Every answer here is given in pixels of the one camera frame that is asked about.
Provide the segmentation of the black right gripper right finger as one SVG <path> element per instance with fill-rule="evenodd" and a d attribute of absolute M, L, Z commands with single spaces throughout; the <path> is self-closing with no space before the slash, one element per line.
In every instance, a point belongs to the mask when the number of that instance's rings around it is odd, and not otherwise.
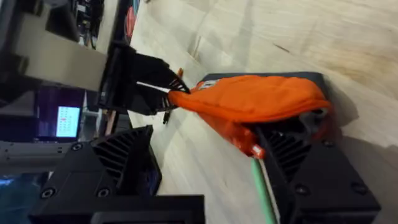
<path fill-rule="evenodd" d="M 279 223 L 372 223 L 381 206 L 336 144 L 298 118 L 255 125 Z"/>

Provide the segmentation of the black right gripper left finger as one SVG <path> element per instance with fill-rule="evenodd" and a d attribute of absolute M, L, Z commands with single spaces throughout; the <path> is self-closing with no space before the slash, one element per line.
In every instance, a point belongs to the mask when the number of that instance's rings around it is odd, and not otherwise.
<path fill-rule="evenodd" d="M 154 196 L 162 174 L 150 146 L 151 125 L 73 143 L 29 212 L 31 223 L 68 223 L 54 218 L 71 208 L 72 223 L 88 223 L 84 209 L 108 197 Z"/>

